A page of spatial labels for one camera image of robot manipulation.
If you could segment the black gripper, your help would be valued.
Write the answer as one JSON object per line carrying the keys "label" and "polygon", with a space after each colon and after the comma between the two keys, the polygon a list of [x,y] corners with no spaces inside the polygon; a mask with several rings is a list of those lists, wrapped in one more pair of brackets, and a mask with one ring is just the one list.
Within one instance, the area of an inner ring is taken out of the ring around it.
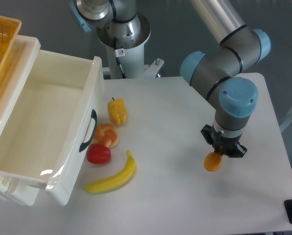
{"label": "black gripper", "polygon": [[215,153],[230,158],[242,158],[247,153],[247,148],[240,144],[242,134],[231,137],[227,130],[216,130],[214,126],[205,125],[201,130],[206,142],[211,145]]}

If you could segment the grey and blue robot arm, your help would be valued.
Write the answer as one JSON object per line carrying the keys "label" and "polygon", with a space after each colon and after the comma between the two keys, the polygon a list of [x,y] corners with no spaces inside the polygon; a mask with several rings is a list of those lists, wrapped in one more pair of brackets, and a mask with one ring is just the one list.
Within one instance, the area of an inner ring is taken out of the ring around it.
{"label": "grey and blue robot arm", "polygon": [[180,74],[214,109],[212,125],[201,133],[216,153],[243,157],[240,144],[245,126],[256,108],[258,89],[241,73],[264,59],[270,52],[268,34],[250,29],[227,0],[192,1],[220,50],[208,56],[201,51],[189,54]]}

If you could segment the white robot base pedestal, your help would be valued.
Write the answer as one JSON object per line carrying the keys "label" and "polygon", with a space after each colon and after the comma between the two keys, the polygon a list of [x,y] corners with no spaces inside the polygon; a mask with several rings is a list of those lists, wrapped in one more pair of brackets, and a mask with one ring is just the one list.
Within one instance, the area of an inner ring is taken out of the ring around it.
{"label": "white robot base pedestal", "polygon": [[137,11],[135,0],[74,0],[71,10],[85,32],[93,31],[106,49],[111,79],[152,78],[164,61],[144,63],[150,38],[148,19]]}

